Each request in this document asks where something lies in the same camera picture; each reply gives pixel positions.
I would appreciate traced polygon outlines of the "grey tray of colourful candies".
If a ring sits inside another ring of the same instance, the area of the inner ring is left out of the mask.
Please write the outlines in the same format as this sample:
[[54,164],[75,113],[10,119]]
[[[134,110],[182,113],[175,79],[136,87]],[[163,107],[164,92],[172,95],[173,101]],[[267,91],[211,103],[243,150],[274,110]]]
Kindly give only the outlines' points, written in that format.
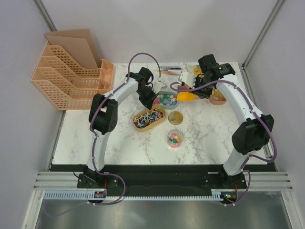
[[160,91],[155,98],[153,105],[160,105],[164,109],[172,110],[177,106],[177,93],[169,91]]

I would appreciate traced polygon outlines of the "tan tray of lollipops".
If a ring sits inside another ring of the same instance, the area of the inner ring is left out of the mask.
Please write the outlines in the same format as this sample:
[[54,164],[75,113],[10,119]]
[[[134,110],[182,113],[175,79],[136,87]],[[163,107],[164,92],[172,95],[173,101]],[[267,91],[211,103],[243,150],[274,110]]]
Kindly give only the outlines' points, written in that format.
[[160,123],[166,118],[166,110],[160,105],[153,105],[151,109],[146,109],[132,118],[132,123],[136,130],[145,132]]

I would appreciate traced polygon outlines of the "yellow plastic scoop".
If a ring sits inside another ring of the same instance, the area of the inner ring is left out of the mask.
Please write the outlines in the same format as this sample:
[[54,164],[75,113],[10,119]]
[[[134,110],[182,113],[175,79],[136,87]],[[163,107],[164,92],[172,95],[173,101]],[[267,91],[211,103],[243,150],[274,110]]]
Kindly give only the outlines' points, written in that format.
[[179,92],[177,95],[178,102],[192,102],[197,98],[197,96],[190,92]]

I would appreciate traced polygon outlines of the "clear glass jar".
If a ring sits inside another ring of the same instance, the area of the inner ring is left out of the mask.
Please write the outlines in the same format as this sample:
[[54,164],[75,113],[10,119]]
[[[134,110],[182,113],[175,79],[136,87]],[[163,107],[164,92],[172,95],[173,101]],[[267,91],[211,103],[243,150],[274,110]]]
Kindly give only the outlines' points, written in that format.
[[171,148],[178,148],[183,142],[183,133],[178,129],[172,129],[167,134],[167,144]]

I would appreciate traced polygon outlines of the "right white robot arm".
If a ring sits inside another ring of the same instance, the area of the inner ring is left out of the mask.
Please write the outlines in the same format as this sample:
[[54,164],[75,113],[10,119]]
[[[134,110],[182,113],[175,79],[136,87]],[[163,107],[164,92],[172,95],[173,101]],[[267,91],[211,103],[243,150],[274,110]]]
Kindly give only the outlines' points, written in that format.
[[199,98],[209,98],[213,89],[217,89],[232,108],[239,124],[232,135],[233,150],[213,179],[228,188],[242,179],[246,162],[269,142],[274,119],[255,107],[240,87],[230,64],[219,64],[213,54],[203,56],[198,63],[202,74],[194,78],[193,94]]

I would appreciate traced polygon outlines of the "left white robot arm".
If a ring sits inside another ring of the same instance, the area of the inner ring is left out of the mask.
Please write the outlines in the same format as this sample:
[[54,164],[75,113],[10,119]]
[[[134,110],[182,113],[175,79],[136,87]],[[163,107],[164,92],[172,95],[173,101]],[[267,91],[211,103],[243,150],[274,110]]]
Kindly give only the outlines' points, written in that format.
[[93,187],[101,187],[105,177],[105,151],[111,131],[118,122],[118,107],[131,94],[137,93],[145,108],[151,109],[158,92],[153,89],[153,73],[141,68],[138,73],[126,75],[120,85],[111,91],[93,97],[89,113],[90,131],[94,134],[91,155],[83,174]]

